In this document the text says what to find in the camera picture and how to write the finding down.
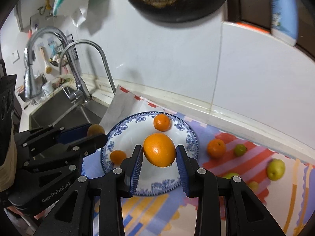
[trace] tangerine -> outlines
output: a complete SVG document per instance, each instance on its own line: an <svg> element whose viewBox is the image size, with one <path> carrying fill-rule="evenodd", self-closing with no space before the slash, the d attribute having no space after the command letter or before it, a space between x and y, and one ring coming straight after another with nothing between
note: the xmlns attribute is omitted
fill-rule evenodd
<svg viewBox="0 0 315 236"><path fill-rule="evenodd" d="M126 158L127 158L126 153L124 151L120 151L120 150L112 151L111 155L110 155L110 159L111 159L112 163L114 163L115 165L121 164L122 161Z"/></svg>
<svg viewBox="0 0 315 236"><path fill-rule="evenodd" d="M148 136L143 142L143 153L149 162L161 168L170 166L176 158L173 141L163 133Z"/></svg>
<svg viewBox="0 0 315 236"><path fill-rule="evenodd" d="M88 128L88 132L86 135L87 136L93 136L93 135L97 135L99 133L105 134L105 130L103 129L103 127L101 125L93 124Z"/></svg>
<svg viewBox="0 0 315 236"><path fill-rule="evenodd" d="M225 143L221 139L213 139L208 143L207 152L212 158L221 158L226 151Z"/></svg>
<svg viewBox="0 0 315 236"><path fill-rule="evenodd" d="M166 131L170 128L171 121L167 115L161 113L154 117L153 125L158 131Z"/></svg>

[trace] sink basin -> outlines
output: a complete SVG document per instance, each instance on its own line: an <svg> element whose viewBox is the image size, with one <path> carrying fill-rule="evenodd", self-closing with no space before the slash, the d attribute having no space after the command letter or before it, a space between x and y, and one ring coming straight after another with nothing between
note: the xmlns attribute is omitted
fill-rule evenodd
<svg viewBox="0 0 315 236"><path fill-rule="evenodd" d="M74 90L66 87L67 92ZM31 129L53 124L69 129L84 123L99 124L107 110L93 100L85 104L73 104L64 91L59 91L30 116Z"/></svg>

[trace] bottle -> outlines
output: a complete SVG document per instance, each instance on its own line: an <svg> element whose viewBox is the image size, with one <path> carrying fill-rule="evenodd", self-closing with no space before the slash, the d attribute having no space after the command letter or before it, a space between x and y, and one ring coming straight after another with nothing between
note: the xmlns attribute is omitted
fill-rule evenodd
<svg viewBox="0 0 315 236"><path fill-rule="evenodd" d="M294 46L298 37L296 0L271 0L271 34Z"/></svg>

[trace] white tile wall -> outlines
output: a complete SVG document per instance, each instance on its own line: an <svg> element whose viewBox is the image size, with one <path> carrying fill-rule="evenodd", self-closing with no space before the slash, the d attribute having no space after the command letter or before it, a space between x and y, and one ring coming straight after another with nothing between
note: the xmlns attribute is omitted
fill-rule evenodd
<svg viewBox="0 0 315 236"><path fill-rule="evenodd" d="M1 42L1 52L2 57L5 62L5 67L7 74L17 74L16 87L23 85L24 82L24 49L28 41L27 30L25 32L20 32L19 27L12 11L4 25L0 29L0 42ZM18 50L19 60L14 63L11 62L10 56L13 51ZM39 62L36 60L34 62L34 72L39 70Z"/></svg>
<svg viewBox="0 0 315 236"><path fill-rule="evenodd" d="M271 35L223 24L216 106L315 148L315 63Z"/></svg>
<svg viewBox="0 0 315 236"><path fill-rule="evenodd" d="M77 33L102 47L113 78L211 102L221 17L219 10L192 23L157 23L127 0L90 0L88 19ZM88 46L81 51L82 71L106 76L97 51Z"/></svg>

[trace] plate rim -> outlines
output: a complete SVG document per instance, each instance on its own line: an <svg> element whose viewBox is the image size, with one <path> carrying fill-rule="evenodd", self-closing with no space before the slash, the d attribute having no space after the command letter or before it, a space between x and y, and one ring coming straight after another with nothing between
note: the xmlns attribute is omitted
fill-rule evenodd
<svg viewBox="0 0 315 236"><path fill-rule="evenodd" d="M117 124L108 132L107 136L109 136L110 134L112 134L112 132L113 132L121 123L123 123L123 122L129 120L131 117L136 117L136 116L138 116L138 115L143 115L143 114L148 115L148 114L150 114L150 113L165 114L165 115L170 116L170 117L175 117L177 120L180 120L182 123L184 123L184 124L188 127L188 129L193 133L193 135L194 135L194 137L195 137L195 139L196 139L196 147L197 147L197 148L196 148L196 149L197 149L197 152L196 152L196 159L198 159L198 156L199 156L199 142L198 142L198 137L197 137L195 131L194 131L193 128L192 128L188 123L186 123L183 119L181 119L181 118L179 118L179 117L177 117L177 116L175 116L175 115L173 115L173 114L167 113L167 112L146 111L146 112L135 113L135 114L130 115L130 116L126 117L125 119L121 120L119 123L117 123ZM104 168L105 165L103 164L103 158L104 158L104 155L103 155L103 154L104 154L104 152L105 152L105 146L103 146L103 147L101 148L101 150L100 150L100 163L101 163L103 172L106 174L105 168ZM144 196L144 197L157 196L157 195L161 195L161 194L168 193L168 192L174 190L175 188L179 187L181 184L182 184L182 182L180 181L180 182L179 182L178 184L176 184L174 187L172 187L172 188L170 188L170 189L168 189L168 190L159 192L159 193L157 193L157 194L139 194L139 195L138 195L138 194L135 193L134 195L136 195L136 196Z"/></svg>

